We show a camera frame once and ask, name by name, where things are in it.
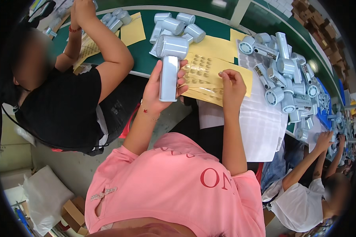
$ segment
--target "plastic bag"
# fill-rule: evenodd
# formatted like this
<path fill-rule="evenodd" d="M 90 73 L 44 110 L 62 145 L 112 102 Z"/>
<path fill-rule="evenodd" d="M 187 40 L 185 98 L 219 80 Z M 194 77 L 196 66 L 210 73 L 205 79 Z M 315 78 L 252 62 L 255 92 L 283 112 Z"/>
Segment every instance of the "plastic bag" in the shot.
<path fill-rule="evenodd" d="M 23 188 L 34 230 L 44 236 L 61 221 L 62 206 L 73 198 L 74 194 L 48 165 L 30 178 L 24 175 Z"/>
<path fill-rule="evenodd" d="M 34 137 L 28 133 L 27 131 L 25 131 L 22 127 L 16 125 L 14 126 L 14 131 L 20 135 L 22 138 L 24 138 L 25 140 L 27 140 L 28 142 L 30 142 L 30 144 L 36 146 L 36 140 L 34 139 Z"/>

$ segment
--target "white box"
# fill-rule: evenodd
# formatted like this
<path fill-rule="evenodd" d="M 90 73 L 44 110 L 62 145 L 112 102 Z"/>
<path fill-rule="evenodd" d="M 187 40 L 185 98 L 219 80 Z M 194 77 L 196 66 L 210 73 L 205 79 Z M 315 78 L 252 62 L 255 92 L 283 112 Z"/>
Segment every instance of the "white box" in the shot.
<path fill-rule="evenodd" d="M 285 8 L 287 9 L 287 10 L 289 10 L 289 11 L 292 11 L 292 9 L 294 8 L 290 3 L 286 3 L 285 4 Z"/>
<path fill-rule="evenodd" d="M 279 4 L 277 7 L 277 10 L 284 13 L 287 9 L 284 6 L 282 6 L 281 4 Z"/>
<path fill-rule="evenodd" d="M 277 2 L 282 6 L 285 6 L 286 4 L 286 0 L 277 0 Z"/>
<path fill-rule="evenodd" d="M 279 3 L 274 0 L 272 0 L 269 4 L 272 5 L 272 7 L 274 7 L 274 8 L 277 8 L 279 5 Z"/>
<path fill-rule="evenodd" d="M 289 11 L 288 9 L 286 9 L 286 11 L 284 12 L 285 16 L 287 17 L 291 17 L 293 15 L 293 13 L 291 11 Z"/>

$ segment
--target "gold chain bracelet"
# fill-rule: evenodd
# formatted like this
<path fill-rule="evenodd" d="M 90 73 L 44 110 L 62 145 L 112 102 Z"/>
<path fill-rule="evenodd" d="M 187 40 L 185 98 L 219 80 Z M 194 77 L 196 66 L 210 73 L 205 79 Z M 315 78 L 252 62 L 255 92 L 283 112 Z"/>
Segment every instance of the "gold chain bracelet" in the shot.
<path fill-rule="evenodd" d="M 147 109 L 145 109 L 144 105 L 142 104 L 142 99 L 141 99 L 140 104 L 141 104 L 142 112 L 143 112 L 144 114 L 149 115 L 149 114 L 148 114 L 148 110 L 147 110 Z M 152 117 L 152 116 L 150 116 L 150 118 L 152 119 L 152 121 L 157 122 L 157 121 L 158 121 L 158 119 L 159 119 L 159 116 L 160 116 L 160 115 L 161 115 L 161 114 L 159 114 L 159 115 L 158 115 L 158 118 L 155 118 L 155 117 Z"/>

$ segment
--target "concrete floor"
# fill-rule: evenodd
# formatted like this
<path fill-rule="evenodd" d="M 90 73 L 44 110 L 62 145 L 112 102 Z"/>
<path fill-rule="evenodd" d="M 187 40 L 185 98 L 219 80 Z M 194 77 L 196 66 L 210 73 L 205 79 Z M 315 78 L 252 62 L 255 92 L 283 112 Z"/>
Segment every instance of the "concrete floor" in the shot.
<path fill-rule="evenodd" d="M 170 131 L 177 123 L 191 112 L 190 107 L 186 107 L 181 102 L 172 103 L 165 109 L 158 120 L 153 131 L 149 148 L 156 140 L 166 132 Z M 39 145 L 32 146 L 31 154 L 34 168 L 40 169 L 49 165 L 59 179 L 76 196 L 86 197 L 88 187 L 96 168 L 115 148 L 123 144 L 123 139 L 119 138 L 104 148 L 101 155 L 94 157 L 84 155 L 80 152 L 53 152 L 50 148 Z"/>

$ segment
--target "hand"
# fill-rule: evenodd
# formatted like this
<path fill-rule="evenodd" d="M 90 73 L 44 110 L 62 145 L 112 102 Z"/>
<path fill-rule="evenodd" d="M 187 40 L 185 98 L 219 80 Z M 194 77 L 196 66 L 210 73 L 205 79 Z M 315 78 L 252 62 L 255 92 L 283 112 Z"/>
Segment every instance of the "hand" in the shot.
<path fill-rule="evenodd" d="M 342 144 L 343 146 L 346 143 L 346 137 L 344 134 L 339 134 L 339 143 Z"/>
<path fill-rule="evenodd" d="M 95 4 L 92 0 L 74 0 L 73 5 L 75 5 L 74 15 L 78 25 L 84 26 L 93 18 L 97 18 Z"/>
<path fill-rule="evenodd" d="M 181 68 L 187 64 L 187 60 L 181 61 Z M 161 60 L 157 61 L 156 66 L 154 67 L 152 73 L 150 74 L 149 81 L 145 86 L 144 95 L 142 97 L 142 103 L 145 109 L 148 110 L 148 113 L 151 116 L 157 118 L 158 115 L 166 109 L 171 102 L 161 102 L 159 101 L 159 82 L 160 82 L 160 74 L 162 69 L 162 62 Z M 178 86 L 181 86 L 186 82 L 184 75 L 186 71 L 180 69 L 178 72 Z M 189 87 L 187 85 L 179 87 L 177 91 L 177 97 L 180 96 L 182 93 L 187 91 Z"/>
<path fill-rule="evenodd" d="M 319 134 L 317 144 L 315 145 L 316 150 L 319 152 L 323 152 L 329 148 L 333 142 L 330 142 L 332 135 L 334 134 L 333 131 L 322 132 Z"/>
<path fill-rule="evenodd" d="M 219 72 L 219 76 L 223 78 L 223 111 L 226 114 L 237 114 L 240 111 L 242 100 L 244 99 L 247 87 L 239 72 L 226 69 Z"/>
<path fill-rule="evenodd" d="M 71 29 L 73 30 L 77 30 L 80 26 L 77 22 L 77 18 L 76 18 L 76 15 L 75 15 L 75 4 L 76 4 L 77 1 L 74 1 L 74 3 L 72 4 L 72 7 L 71 7 Z"/>

